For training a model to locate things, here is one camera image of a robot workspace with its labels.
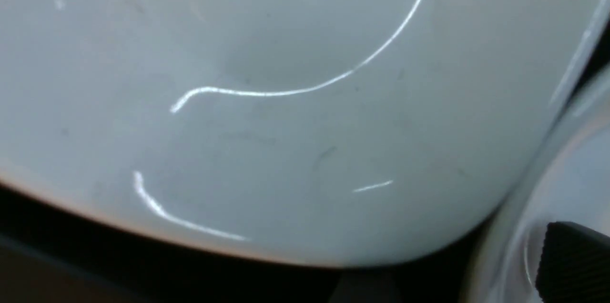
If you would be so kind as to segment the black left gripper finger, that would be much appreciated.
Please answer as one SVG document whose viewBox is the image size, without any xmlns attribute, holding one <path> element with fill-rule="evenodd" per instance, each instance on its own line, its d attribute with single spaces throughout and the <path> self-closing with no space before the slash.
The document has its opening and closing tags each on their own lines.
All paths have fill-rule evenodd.
<svg viewBox="0 0 610 303">
<path fill-rule="evenodd" d="M 610 238 L 574 222 L 549 223 L 535 286 L 544 303 L 608 303 Z"/>
</svg>

